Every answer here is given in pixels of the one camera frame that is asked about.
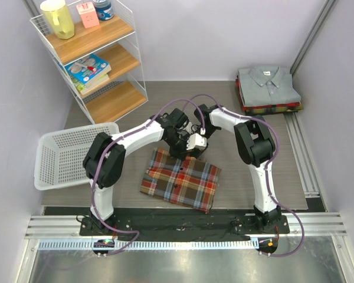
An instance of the book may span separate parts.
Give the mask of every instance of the book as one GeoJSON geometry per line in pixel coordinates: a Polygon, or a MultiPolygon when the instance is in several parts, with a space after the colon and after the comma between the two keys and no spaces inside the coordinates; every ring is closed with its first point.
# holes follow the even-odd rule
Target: book
{"type": "Polygon", "coordinates": [[[94,54],[67,65],[65,69],[69,75],[85,84],[86,87],[91,87],[100,77],[112,70],[107,61],[94,54]],[[92,67],[96,70],[89,70],[89,68],[84,66],[92,67]]]}
{"type": "Polygon", "coordinates": [[[91,91],[92,89],[94,89],[95,87],[97,87],[98,85],[106,82],[109,80],[109,76],[107,74],[99,77],[98,80],[96,80],[95,83],[93,83],[93,85],[91,85],[90,87],[86,87],[85,84],[83,84],[81,81],[79,81],[78,79],[74,78],[72,75],[70,75],[71,81],[73,82],[75,88],[78,90],[78,92],[81,95],[85,95],[87,94],[89,91],[91,91]]]}

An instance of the gray floor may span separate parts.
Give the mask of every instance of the gray floor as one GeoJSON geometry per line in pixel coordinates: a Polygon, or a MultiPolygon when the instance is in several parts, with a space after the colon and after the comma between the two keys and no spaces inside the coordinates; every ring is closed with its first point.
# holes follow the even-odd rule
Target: gray floor
{"type": "MultiPolygon", "coordinates": [[[[143,123],[173,99],[190,98],[199,93],[211,94],[227,109],[238,113],[241,111],[233,82],[149,82],[146,86],[149,101],[117,122],[120,131],[131,129],[143,123]]],[[[209,98],[199,97],[196,102],[198,104],[205,103],[208,106],[213,105],[209,98]]],[[[194,107],[188,106],[186,110],[189,117],[192,120],[195,119],[192,114],[194,107]]],[[[275,128],[281,143],[280,153],[273,164],[273,179],[277,197],[281,203],[292,209],[307,209],[284,117],[282,114],[278,114],[265,116],[265,119],[275,128]]],[[[69,129],[88,124],[90,124],[89,120],[74,102],[65,128],[69,129]]],[[[202,158],[222,169],[219,186],[215,194],[214,208],[253,208],[254,189],[251,175],[248,167],[238,155],[234,136],[224,130],[218,131],[208,142],[209,149],[203,154],[202,158]]],[[[143,173],[147,168],[152,149],[155,147],[168,148],[164,142],[150,144],[126,158],[122,176],[114,189],[113,204],[115,207],[180,208],[139,192],[143,173]]],[[[89,185],[45,191],[42,204],[50,206],[90,206],[89,185]]]]}

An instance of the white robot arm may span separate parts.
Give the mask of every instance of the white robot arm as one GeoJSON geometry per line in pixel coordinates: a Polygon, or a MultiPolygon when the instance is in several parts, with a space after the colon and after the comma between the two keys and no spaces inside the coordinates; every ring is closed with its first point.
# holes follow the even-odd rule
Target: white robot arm
{"type": "MultiPolygon", "coordinates": [[[[220,109],[215,109],[209,114],[209,118],[211,121],[211,124],[215,127],[220,127],[222,129],[225,129],[227,131],[230,131],[231,133],[235,134],[235,126],[239,125],[241,123],[247,123],[248,120],[241,119],[241,118],[235,118],[233,116],[230,116],[228,114],[225,114],[222,110],[220,109]]],[[[277,205],[271,200],[270,195],[267,191],[266,187],[266,177],[265,177],[265,164],[267,161],[262,162],[259,166],[255,166],[253,164],[248,164],[248,167],[250,169],[250,173],[252,175],[252,181],[253,181],[253,186],[254,186],[254,192],[255,192],[255,207],[261,211],[262,213],[272,211],[277,207],[277,205]]],[[[270,184],[270,189],[272,192],[272,196],[274,196],[275,199],[275,193],[274,193],[274,185],[273,185],[273,177],[271,174],[271,163],[268,165],[268,181],[270,184]]]]}
{"type": "MultiPolygon", "coordinates": [[[[113,186],[122,173],[125,157],[142,146],[159,140],[167,142],[170,146],[169,152],[173,157],[182,160],[186,156],[198,157],[207,148],[207,139],[216,130],[222,128],[234,133],[240,157],[250,168],[255,190],[254,210],[258,227],[260,229],[270,228],[270,225],[280,220],[280,207],[271,200],[266,185],[265,163],[270,160],[275,150],[268,128],[254,121],[235,118],[227,114],[231,112],[226,110],[225,112],[227,113],[225,113],[218,106],[207,107],[203,104],[199,108],[203,112],[205,119],[205,130],[201,130],[199,133],[197,133],[199,129],[196,129],[195,132],[192,131],[191,123],[185,113],[176,108],[171,114],[157,117],[150,125],[148,125],[150,122],[148,120],[138,127],[123,133],[112,136],[105,133],[97,135],[83,163],[87,176],[91,180],[97,170],[99,158],[105,147],[113,140],[124,137],[110,150],[110,154],[105,158],[97,180],[94,198],[97,211],[102,220],[105,221],[113,214],[113,186]]],[[[197,111],[194,114],[202,123],[201,116],[198,115],[197,111]]],[[[267,170],[272,196],[276,199],[271,164],[268,165],[267,170]]],[[[91,212],[93,216],[97,217],[93,208],[91,208],[91,212]]]]}

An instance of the white plastic basket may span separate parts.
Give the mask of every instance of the white plastic basket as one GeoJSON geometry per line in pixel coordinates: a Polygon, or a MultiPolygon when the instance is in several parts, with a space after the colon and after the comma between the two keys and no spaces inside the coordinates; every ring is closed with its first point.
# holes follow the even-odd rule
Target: white plastic basket
{"type": "Polygon", "coordinates": [[[94,138],[102,131],[119,133],[116,123],[102,123],[43,135],[35,158],[35,187],[50,190],[88,183],[83,160],[94,138]]]}

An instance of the white wire shelf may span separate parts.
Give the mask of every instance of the white wire shelf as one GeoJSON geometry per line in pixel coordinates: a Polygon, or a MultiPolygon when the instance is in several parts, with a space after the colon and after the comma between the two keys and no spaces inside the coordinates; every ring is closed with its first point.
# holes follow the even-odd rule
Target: white wire shelf
{"type": "Polygon", "coordinates": [[[86,0],[68,5],[75,24],[75,35],[68,40],[57,38],[43,15],[30,21],[89,120],[93,124],[116,121],[148,101],[133,13],[120,1],[112,0],[114,17],[85,29],[76,9],[83,2],[86,0]],[[108,80],[81,94],[65,66],[92,53],[108,61],[112,70],[107,73],[108,80]],[[129,73],[134,69],[136,75],[129,73]]]}

